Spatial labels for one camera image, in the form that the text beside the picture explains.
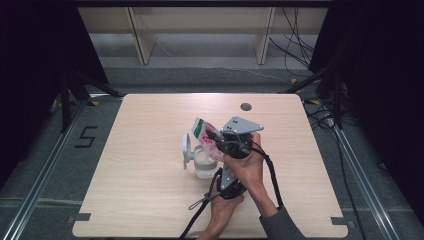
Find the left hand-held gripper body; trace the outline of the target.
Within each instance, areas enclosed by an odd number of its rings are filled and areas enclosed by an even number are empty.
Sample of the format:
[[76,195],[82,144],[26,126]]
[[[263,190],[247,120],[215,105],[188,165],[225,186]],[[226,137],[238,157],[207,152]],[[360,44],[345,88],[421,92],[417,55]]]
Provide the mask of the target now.
[[246,187],[233,175],[233,170],[229,165],[223,164],[218,170],[219,196],[225,200],[234,199],[246,191]]

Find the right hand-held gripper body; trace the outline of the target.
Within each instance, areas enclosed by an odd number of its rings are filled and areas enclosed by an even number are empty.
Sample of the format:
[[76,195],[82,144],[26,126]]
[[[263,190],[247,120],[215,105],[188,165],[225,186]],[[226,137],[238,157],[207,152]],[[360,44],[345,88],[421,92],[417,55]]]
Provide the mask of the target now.
[[232,158],[245,158],[250,154],[253,145],[251,133],[263,129],[261,124],[233,116],[220,130],[217,147]]

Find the pink and white plastic bag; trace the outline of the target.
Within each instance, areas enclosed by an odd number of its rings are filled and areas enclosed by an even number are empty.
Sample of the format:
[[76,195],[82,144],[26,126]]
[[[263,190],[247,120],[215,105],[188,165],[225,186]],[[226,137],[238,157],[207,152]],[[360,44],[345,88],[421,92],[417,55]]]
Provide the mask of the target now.
[[217,136],[218,138],[221,137],[221,133],[212,124],[201,118],[196,118],[192,127],[194,137],[199,141],[205,153],[211,159],[223,161],[224,153],[218,149],[216,141],[208,136],[208,132],[211,132],[213,136]]

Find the clear container with white lid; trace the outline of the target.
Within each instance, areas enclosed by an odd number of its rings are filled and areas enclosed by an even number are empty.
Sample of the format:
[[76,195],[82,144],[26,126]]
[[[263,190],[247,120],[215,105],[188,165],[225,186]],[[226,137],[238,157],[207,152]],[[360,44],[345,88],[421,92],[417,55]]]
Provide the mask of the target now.
[[215,174],[218,163],[211,159],[201,145],[191,148],[188,133],[182,137],[183,168],[187,169],[190,161],[193,162],[195,174],[199,179],[211,179]]

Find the person's right hand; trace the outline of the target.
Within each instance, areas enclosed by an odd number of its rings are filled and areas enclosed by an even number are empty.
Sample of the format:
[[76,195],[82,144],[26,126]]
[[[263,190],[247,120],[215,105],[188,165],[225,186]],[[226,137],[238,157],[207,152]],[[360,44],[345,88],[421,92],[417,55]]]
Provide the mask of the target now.
[[241,181],[254,199],[266,192],[263,183],[263,161],[264,157],[257,150],[252,150],[244,159],[224,156],[224,162],[233,170],[233,175]]

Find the person's left hand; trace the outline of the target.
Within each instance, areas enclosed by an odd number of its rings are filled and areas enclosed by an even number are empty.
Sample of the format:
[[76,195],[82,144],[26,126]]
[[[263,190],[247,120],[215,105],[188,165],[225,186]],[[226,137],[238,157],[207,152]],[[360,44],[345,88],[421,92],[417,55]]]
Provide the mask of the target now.
[[208,225],[213,235],[220,235],[228,226],[235,209],[244,201],[240,195],[233,199],[225,200],[218,196],[211,202],[211,220]]

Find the black metal stand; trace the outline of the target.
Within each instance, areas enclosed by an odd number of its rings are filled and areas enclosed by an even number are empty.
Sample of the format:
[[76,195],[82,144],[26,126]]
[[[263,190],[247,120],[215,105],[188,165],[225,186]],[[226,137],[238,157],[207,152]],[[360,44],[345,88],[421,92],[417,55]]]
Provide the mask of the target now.
[[342,129],[342,119],[341,119],[341,97],[342,97],[342,80],[341,75],[337,71],[337,69],[328,64],[323,69],[317,71],[312,76],[307,77],[301,83],[294,85],[288,90],[282,91],[282,94],[293,94],[298,92],[299,90],[305,88],[306,86],[312,84],[316,80],[321,80],[316,93],[320,96],[329,96],[332,94],[333,96],[333,108],[331,110],[331,115],[333,116],[333,120],[335,125]]
[[60,81],[60,98],[61,98],[61,109],[62,109],[62,130],[64,133],[71,125],[71,110],[69,92],[76,98],[77,101],[87,102],[90,95],[85,85],[92,85],[95,88],[111,95],[114,97],[124,97],[123,93],[120,93],[104,83],[77,71],[66,71]]

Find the light wooden shelf unit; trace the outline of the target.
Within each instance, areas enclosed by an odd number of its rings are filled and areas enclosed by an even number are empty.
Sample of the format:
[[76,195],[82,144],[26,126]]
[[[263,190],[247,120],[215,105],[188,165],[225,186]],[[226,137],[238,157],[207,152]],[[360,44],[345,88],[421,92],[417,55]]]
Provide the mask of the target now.
[[90,33],[130,34],[139,63],[146,65],[159,34],[250,34],[257,63],[265,63],[269,36],[317,35],[325,8],[301,7],[80,7]]

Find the dark curtain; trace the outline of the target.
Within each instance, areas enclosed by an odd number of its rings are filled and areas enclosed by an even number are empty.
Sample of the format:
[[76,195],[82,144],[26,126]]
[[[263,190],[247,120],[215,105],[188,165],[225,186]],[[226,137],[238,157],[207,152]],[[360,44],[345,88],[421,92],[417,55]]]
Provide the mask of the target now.
[[424,0],[331,0],[310,70],[336,56],[355,114],[424,226]]
[[0,0],[0,189],[39,132],[67,70],[108,82],[79,10]]

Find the black overhead frame bar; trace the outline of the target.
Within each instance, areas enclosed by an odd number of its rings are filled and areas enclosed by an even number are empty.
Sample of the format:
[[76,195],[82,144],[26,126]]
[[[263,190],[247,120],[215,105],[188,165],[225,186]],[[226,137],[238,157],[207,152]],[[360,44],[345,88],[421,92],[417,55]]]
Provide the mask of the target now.
[[335,0],[71,0],[78,7],[329,7]]

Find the aluminium floor rail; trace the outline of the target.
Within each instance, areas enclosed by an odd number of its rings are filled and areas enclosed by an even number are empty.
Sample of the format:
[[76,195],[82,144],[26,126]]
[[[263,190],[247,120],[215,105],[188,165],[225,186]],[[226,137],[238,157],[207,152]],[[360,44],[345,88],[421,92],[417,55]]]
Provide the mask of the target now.
[[86,101],[78,101],[76,103],[71,114],[70,123],[63,131],[60,132],[53,149],[51,150],[47,160],[44,162],[44,165],[35,179],[29,193],[19,205],[18,211],[6,228],[5,234],[0,237],[0,240],[19,240],[86,105]]
[[372,213],[380,232],[385,240],[400,240],[400,236],[393,224],[391,217],[383,206],[381,200],[377,196],[371,182],[365,174],[359,159],[357,158],[351,144],[349,143],[345,133],[339,127],[335,127],[335,133],[340,140],[341,147],[345,152],[348,165],[352,171],[359,189],[366,201],[370,212]]

